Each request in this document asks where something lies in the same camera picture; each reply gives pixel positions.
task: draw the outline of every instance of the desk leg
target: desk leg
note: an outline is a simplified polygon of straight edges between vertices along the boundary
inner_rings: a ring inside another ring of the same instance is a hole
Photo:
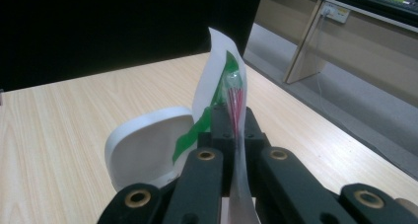
[[[323,5],[322,0],[317,0],[316,5],[313,8],[311,18],[305,29],[301,42],[296,48],[296,52],[293,55],[291,64],[285,74],[284,81],[286,83],[294,83],[303,78],[314,75],[324,67],[325,62],[323,59],[315,55],[314,50],[310,50],[310,42],[315,35],[316,26],[320,19],[320,9]]]

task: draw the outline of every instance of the wooden table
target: wooden table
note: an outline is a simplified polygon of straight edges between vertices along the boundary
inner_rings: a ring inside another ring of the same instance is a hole
[[[105,141],[121,123],[191,107],[208,54],[3,94],[0,223],[95,223],[115,195]],[[414,181],[276,85],[247,69],[248,106],[274,146],[330,190],[364,183],[418,203]]]

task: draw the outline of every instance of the brass screw hole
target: brass screw hole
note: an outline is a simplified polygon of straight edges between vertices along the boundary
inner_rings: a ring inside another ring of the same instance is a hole
[[[142,207],[151,200],[151,194],[146,189],[137,189],[125,197],[125,205],[131,208]]]
[[[209,161],[215,158],[215,153],[209,152],[209,151],[203,151],[203,152],[199,152],[199,154],[197,154],[197,157],[200,160]]]
[[[357,190],[354,192],[354,197],[363,205],[379,209],[384,207],[383,200],[372,192],[367,190]]]
[[[287,153],[280,150],[273,150],[270,152],[270,157],[276,160],[285,160],[287,158]]]

